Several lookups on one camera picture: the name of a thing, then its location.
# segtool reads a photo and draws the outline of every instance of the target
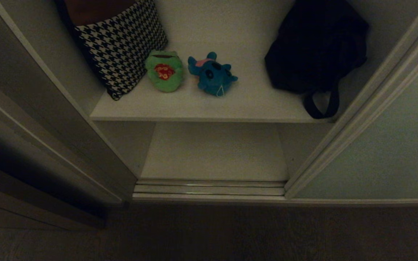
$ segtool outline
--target floor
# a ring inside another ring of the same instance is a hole
[[[133,204],[101,231],[0,228],[0,260],[418,261],[418,208]]]

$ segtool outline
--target stitch plush toy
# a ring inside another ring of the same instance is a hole
[[[192,56],[188,58],[189,73],[199,76],[198,88],[217,97],[224,96],[232,82],[238,77],[230,73],[231,65],[221,65],[216,62],[217,54],[213,51],[207,58],[196,61]]]

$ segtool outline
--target stuffed toy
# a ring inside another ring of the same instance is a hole
[[[189,73],[199,76],[198,88],[217,97],[224,96],[232,82],[238,77],[230,73],[231,65],[221,65],[216,62],[217,54],[213,51],[207,58],[196,61],[192,56],[188,58]]]
[[[183,64],[175,51],[153,50],[144,64],[149,79],[159,91],[175,91],[183,81]]]

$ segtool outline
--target bag handle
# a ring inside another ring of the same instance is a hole
[[[319,111],[317,106],[312,99],[316,91],[312,92],[311,94],[307,95],[304,99],[304,108],[308,112],[308,114],[314,119],[325,119],[333,117],[337,112],[338,108],[340,107],[340,94],[338,92],[338,81],[336,81],[335,85],[331,89],[330,93],[330,101],[328,103],[327,111],[322,113]]]
[[[356,39],[358,35],[352,35],[350,37],[351,37],[351,40],[344,41],[341,45],[339,65],[340,65],[342,74],[338,75],[337,78],[335,79],[335,82],[333,83],[327,111],[325,113],[322,113],[321,111],[319,111],[319,109],[315,105],[314,99],[312,97],[317,92],[317,90],[313,91],[311,94],[308,94],[306,98],[304,99],[304,108],[306,109],[308,114],[314,119],[325,119],[325,118],[333,117],[338,112],[338,108],[340,107],[340,94],[338,92],[338,84],[340,83],[340,79],[347,75],[348,71],[345,71],[346,68],[348,70],[351,70],[351,69],[360,67],[367,60],[367,57],[365,56],[366,46],[356,44],[356,42],[359,41],[359,39]],[[347,65],[346,55],[347,55],[347,51],[350,48],[350,45],[352,45],[355,48],[357,60],[354,61],[353,64]]]

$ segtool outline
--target pink ear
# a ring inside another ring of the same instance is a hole
[[[202,67],[208,61],[214,61],[214,60],[210,59],[210,58],[206,58],[204,60],[197,61],[195,65],[196,65],[196,67]]]

